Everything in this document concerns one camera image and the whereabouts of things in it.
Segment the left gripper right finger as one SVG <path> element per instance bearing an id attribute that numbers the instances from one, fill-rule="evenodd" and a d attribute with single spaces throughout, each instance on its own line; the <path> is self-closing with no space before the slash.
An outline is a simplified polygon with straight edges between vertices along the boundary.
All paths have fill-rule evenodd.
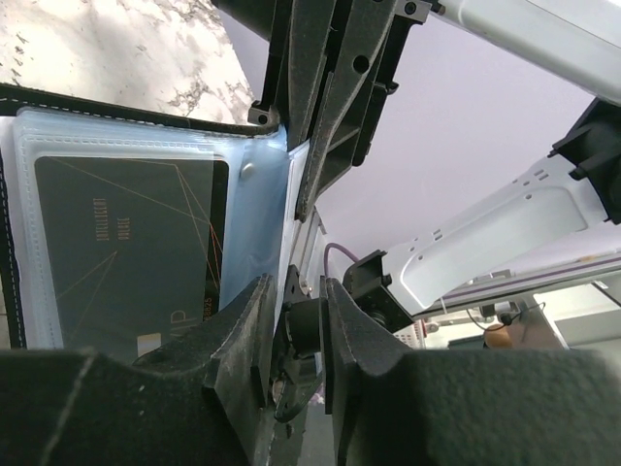
<path id="1" fill-rule="evenodd" d="M 412 349 L 321 283 L 340 465 L 616 465 L 620 381 L 574 349 Z"/>

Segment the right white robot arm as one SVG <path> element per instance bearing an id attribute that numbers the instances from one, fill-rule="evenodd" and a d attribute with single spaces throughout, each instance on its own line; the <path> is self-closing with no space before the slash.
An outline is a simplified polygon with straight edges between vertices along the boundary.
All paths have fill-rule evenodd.
<path id="1" fill-rule="evenodd" d="M 511 183 L 433 231 L 354 263 L 344 289 L 390 330 L 493 267 L 620 220 L 620 5 L 439 1 L 434 13 L 590 92 L 567 135 Z"/>

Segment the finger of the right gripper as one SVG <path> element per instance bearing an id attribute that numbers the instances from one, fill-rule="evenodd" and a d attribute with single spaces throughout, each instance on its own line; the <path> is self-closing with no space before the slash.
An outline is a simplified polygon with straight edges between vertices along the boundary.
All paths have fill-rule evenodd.
<path id="1" fill-rule="evenodd" d="M 295 217 L 367 156 L 403 52 L 400 1 L 293 4 L 293 143 L 310 151 Z"/>
<path id="2" fill-rule="evenodd" d="M 339 59 L 352 3 L 285 1 L 284 91 L 287 147 L 326 143 L 341 123 L 348 96 L 337 95 Z"/>

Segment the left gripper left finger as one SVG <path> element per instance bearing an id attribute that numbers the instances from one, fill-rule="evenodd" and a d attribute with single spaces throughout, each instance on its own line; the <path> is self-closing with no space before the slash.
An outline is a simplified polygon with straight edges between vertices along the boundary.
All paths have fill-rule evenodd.
<path id="1" fill-rule="evenodd" d="M 276 285 L 132 364 L 96 350 L 1 354 L 5 465 L 249 465 L 267 404 Z"/>

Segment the black leather card holder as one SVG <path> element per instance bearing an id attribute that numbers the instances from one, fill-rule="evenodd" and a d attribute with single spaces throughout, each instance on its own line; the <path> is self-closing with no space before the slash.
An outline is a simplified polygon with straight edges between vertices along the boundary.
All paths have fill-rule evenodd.
<path id="1" fill-rule="evenodd" d="M 1 88 L 1 277 L 14 349 L 131 361 L 281 279 L 308 147 L 265 129 Z"/>

